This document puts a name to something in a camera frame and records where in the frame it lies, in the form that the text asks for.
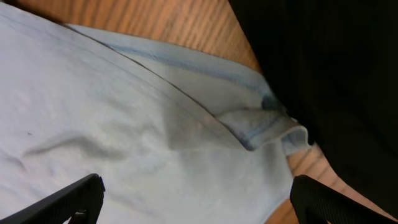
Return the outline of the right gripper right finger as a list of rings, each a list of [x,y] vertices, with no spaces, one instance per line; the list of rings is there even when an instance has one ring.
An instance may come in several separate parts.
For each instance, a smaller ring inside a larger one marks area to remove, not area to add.
[[[290,202],[300,224],[397,224],[307,175],[294,177]]]

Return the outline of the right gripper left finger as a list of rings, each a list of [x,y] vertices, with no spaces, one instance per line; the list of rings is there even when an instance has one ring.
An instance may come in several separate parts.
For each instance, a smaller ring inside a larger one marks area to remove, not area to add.
[[[31,206],[1,220],[13,223],[96,224],[103,206],[105,187],[98,174],[90,174]]]

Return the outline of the light blue printed t-shirt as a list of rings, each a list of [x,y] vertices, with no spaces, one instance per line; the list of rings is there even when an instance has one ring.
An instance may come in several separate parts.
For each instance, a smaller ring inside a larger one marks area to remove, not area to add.
[[[262,223],[308,147],[264,77],[1,4],[1,216],[90,174],[100,223]]]

